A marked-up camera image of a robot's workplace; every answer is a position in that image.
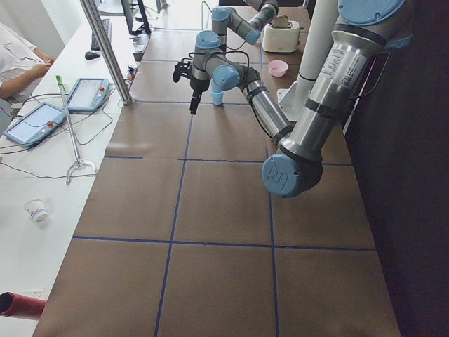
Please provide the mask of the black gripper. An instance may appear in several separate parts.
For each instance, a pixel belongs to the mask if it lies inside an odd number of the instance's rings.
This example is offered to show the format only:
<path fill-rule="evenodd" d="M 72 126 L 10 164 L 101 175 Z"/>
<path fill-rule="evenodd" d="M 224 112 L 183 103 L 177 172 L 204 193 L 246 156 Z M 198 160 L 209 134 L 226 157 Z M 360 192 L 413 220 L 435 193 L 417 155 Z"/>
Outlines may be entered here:
<path fill-rule="evenodd" d="M 192 99 L 189 106 L 189 111 L 192 115 L 195 115 L 201 102 L 202 93 L 207 91 L 210 86 L 210 79 L 199 79 L 194 75 L 191 75 L 190 87 L 193 90 Z"/>

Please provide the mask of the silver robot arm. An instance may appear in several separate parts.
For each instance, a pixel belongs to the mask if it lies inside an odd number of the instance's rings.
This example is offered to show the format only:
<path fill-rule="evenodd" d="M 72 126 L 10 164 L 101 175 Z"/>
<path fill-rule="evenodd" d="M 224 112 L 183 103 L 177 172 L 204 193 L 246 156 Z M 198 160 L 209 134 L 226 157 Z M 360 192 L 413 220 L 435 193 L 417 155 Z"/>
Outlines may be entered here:
<path fill-rule="evenodd" d="M 228 58 L 228 31 L 254 44 L 279 13 L 276 1 L 250 6 L 256 14 L 249 20 L 232 7 L 214 8 L 211 29 L 197 34 L 189 61 L 176 65 L 173 78 L 190 80 L 192 114 L 205 91 L 218 105 L 225 91 L 239 88 L 279 148 L 262 166 L 264 186 L 277 197 L 295 197 L 320 181 L 321 149 L 375 56 L 410 43 L 414 3 L 306 1 L 311 24 L 297 81 L 286 92 L 293 103 L 287 110 L 272 100 L 257 70 Z"/>
<path fill-rule="evenodd" d="M 220 50 L 227 51 L 227 30 L 230 29 L 246 43 L 254 45 L 260 38 L 264 26 L 270 23 L 279 12 L 278 1 L 259 0 L 244 1 L 257 10 L 257 14 L 249 21 L 241 17 L 235 8 L 217 6 L 211 10 L 212 30 L 220 40 Z"/>

